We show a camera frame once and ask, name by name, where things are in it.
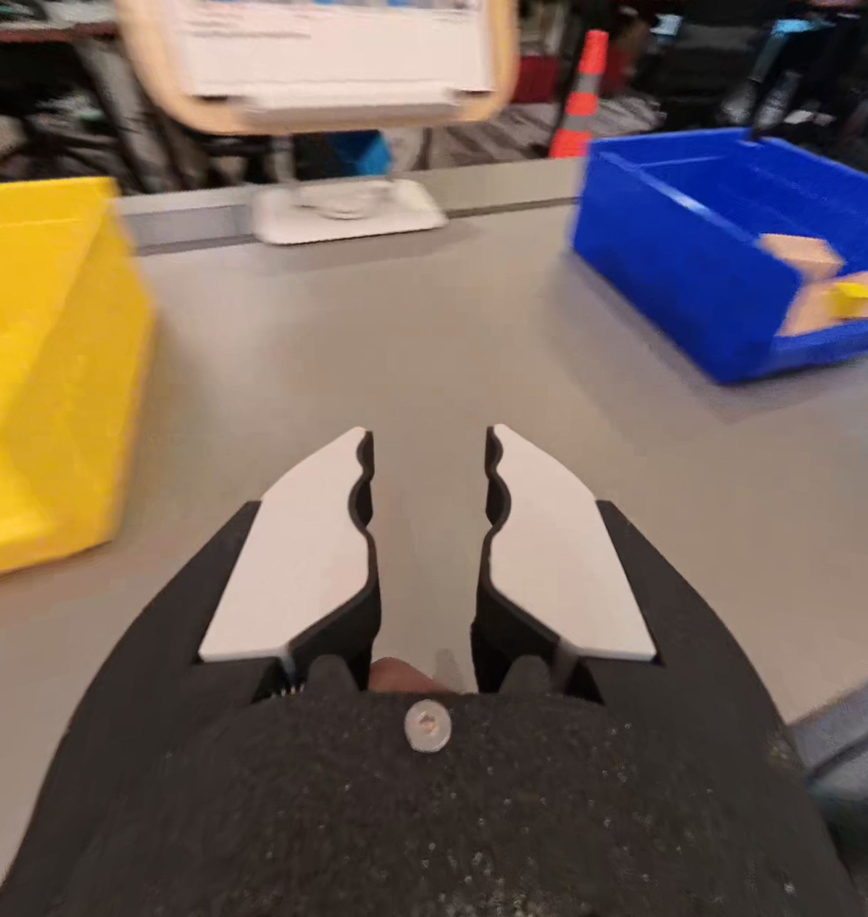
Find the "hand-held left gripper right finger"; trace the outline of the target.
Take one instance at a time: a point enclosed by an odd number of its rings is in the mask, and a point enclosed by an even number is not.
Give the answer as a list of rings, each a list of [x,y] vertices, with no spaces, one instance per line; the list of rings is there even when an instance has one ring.
[[[485,514],[472,657],[495,693],[536,657],[558,693],[598,694],[582,660],[654,663],[657,646],[600,502],[571,470],[505,424],[486,431]]]

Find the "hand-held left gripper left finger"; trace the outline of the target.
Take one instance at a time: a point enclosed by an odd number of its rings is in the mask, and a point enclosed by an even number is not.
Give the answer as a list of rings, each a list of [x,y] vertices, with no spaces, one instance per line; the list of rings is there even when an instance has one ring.
[[[204,663],[267,659],[291,684],[313,661],[366,655],[381,625],[373,435],[353,427],[262,495],[199,645]]]

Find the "blue plastic box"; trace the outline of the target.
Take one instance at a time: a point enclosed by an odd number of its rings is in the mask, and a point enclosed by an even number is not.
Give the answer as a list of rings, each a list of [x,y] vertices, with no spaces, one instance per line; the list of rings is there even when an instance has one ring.
[[[741,128],[595,141],[574,252],[718,384],[868,356],[868,315],[787,327],[813,278],[768,235],[825,244],[867,282],[868,174]]]

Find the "yellow plastic box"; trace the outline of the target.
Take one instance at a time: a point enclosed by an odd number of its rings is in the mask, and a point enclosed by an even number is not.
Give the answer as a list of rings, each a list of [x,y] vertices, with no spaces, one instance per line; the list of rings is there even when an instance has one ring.
[[[0,575],[110,541],[155,308],[104,177],[0,184]]]

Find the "pile of mixed wooden cubes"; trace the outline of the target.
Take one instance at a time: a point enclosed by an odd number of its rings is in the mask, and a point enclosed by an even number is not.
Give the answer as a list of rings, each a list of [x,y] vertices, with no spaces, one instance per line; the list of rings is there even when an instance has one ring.
[[[842,274],[845,260],[823,238],[763,234],[758,246],[802,277],[779,330],[781,338],[868,319],[868,270]]]

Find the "orange traffic cone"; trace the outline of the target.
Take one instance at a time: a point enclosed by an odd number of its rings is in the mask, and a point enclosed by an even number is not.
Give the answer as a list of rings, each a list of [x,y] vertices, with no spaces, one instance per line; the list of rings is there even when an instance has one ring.
[[[585,38],[576,77],[548,150],[551,160],[584,158],[592,140],[593,121],[599,110],[600,84],[608,52],[608,34],[590,30]]]

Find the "wooden board with instruction poster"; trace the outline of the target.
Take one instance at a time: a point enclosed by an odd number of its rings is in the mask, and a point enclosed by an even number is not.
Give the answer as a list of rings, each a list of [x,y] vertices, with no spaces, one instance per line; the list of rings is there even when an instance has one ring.
[[[178,124],[281,137],[478,123],[509,102],[516,2],[115,2],[141,87]]]

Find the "black office chair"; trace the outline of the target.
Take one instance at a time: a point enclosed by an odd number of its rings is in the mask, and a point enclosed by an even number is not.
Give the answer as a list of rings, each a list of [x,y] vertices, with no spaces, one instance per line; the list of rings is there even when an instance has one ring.
[[[742,24],[682,19],[674,36],[646,52],[632,87],[654,106],[653,132],[708,128],[730,92],[752,72],[773,18]]]

